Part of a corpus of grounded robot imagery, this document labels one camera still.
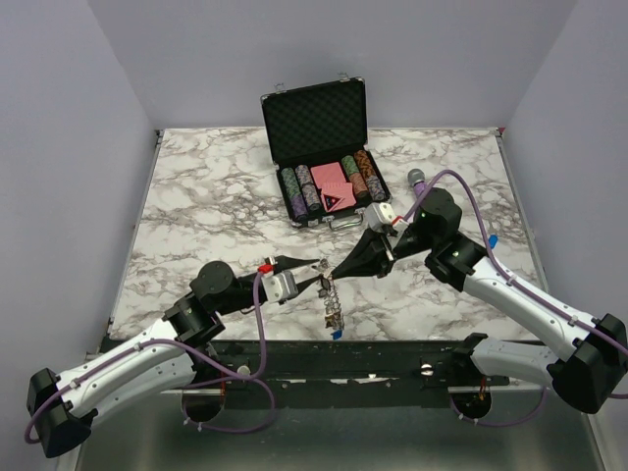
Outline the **silver disc keyring holder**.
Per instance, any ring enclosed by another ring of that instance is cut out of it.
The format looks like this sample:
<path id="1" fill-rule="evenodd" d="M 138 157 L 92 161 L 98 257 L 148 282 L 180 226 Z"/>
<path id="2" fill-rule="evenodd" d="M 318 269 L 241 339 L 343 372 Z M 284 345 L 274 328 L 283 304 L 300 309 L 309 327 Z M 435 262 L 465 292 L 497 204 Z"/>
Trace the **silver disc keyring holder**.
<path id="1" fill-rule="evenodd" d="M 343 314 L 340 305 L 338 290 L 332 277 L 332 267 L 330 266 L 327 259 L 321 259 L 319 264 L 316 266 L 316 269 L 319 272 L 319 283 L 321 277 L 325 277 L 331 282 L 331 289 L 329 292 L 325 292 L 324 290 L 322 290 L 321 284 L 319 288 L 319 297 L 323 300 L 325 307 L 325 326 L 327 329 L 331 330 L 331 336 L 333 332 L 336 331 L 342 331 L 343 333 Z"/>

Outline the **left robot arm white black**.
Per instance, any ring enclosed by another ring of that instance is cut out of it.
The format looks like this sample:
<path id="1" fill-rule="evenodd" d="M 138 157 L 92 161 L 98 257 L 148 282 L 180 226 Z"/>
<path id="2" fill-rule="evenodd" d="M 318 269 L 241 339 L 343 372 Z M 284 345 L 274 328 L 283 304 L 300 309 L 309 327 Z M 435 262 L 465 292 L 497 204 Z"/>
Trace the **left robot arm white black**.
<path id="1" fill-rule="evenodd" d="M 208 351 L 210 341 L 225 329 L 224 315 L 246 308 L 259 313 L 265 302 L 298 297 L 314 281 L 298 283 L 293 272 L 312 263 L 269 257 L 243 277 L 223 261 L 205 264 L 190 282 L 188 293 L 135 337 L 62 373 L 44 368 L 32 375 L 26 443 L 41 445 L 48 458 L 57 457 L 81 445 L 96 420 L 134 399 L 228 381 L 259 382 L 267 362 L 263 331 L 258 333 L 260 363 L 253 373 L 221 364 Z"/>

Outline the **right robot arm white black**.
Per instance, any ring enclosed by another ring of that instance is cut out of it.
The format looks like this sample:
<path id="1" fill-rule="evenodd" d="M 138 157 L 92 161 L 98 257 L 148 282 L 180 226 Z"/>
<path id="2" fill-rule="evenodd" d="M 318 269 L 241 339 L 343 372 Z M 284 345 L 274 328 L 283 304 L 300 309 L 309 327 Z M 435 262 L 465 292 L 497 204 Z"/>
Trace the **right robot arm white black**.
<path id="1" fill-rule="evenodd" d="M 450 363 L 458 382 L 522 379 L 552 388 L 581 412 L 597 413 L 627 373 L 624 323 L 569 308 L 517 277 L 460 231 L 461 216 L 450 193 L 438 187 L 424 195 L 412 222 L 395 216 L 387 203 L 373 203 L 366 210 L 368 229 L 332 276 L 382 278 L 396 261 L 425 253 L 433 277 L 492 305 L 540 340 L 526 345 L 468 337 Z"/>

